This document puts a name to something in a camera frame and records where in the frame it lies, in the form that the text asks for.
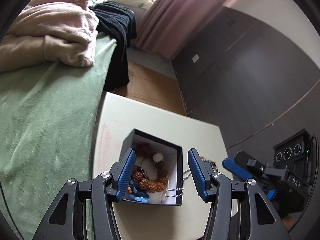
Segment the green bedsheet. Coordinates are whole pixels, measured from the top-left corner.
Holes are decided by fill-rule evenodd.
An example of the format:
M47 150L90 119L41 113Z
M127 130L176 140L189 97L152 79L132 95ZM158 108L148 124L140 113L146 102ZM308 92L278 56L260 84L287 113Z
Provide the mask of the green bedsheet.
M25 240L69 178L90 178L92 129L115 47L99 34L94 67L47 62L0 74L0 180ZM1 195L0 209L12 225Z

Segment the bolt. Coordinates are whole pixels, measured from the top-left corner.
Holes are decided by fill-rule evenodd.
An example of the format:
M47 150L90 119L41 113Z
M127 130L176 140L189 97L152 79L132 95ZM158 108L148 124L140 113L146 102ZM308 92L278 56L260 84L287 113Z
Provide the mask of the bolt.
M254 179L248 179L248 183L250 185L256 185L256 181Z
M103 173L101 173L101 177L103 178L109 178L111 176L111 173L109 171L105 171Z
M221 174L220 172L214 172L214 173L213 173L213 176L214 176L215 178L221 178L222 174Z
M76 183L76 179L68 179L67 184L68 185L73 185Z

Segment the box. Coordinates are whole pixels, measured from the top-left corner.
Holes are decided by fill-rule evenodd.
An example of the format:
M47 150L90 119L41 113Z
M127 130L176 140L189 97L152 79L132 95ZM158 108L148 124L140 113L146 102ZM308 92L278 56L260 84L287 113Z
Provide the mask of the box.
M150 195L150 200L144 204L153 205L182 205L182 195L176 197L165 197L164 192L168 189L182 188L182 147L172 144L170 142L164 141L153 135L144 133L137 129L132 130L132 132L123 141L121 148L120 160L124 156L125 152L129 148L135 148L138 145L150 144L152 150L157 153L162 153L164 156L165 169L168 172L169 182L167 187L161 193L148 193ZM141 161L144 158L142 156L136 157L136 165L140 166ZM155 163L150 159L144 159L143 169L148 173L150 180L156 179L156 168ZM179 195L182 194L182 190L177 191L167 191L166 195ZM142 203L133 200L130 197L128 191L123 197L124 201Z

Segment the table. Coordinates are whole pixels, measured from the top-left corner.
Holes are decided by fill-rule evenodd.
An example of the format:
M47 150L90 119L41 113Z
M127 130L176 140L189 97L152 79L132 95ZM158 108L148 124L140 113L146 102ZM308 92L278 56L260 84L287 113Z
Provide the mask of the table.
M219 171L232 179L221 162L227 152L218 126L106 93L101 110L93 159L93 177L108 171L119 160L123 140L138 129L182 146L183 170L188 169L190 148L216 161ZM120 236L125 240L193 240L204 233L210 203L198 196L192 176L184 182L181 206L113 203ZM232 215L237 212L233 201Z

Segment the curtain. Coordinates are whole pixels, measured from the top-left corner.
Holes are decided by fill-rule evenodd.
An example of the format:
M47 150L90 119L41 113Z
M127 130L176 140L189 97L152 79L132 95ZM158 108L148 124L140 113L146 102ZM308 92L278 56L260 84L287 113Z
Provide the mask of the curtain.
M138 22L136 47L172 60L226 0L156 0Z

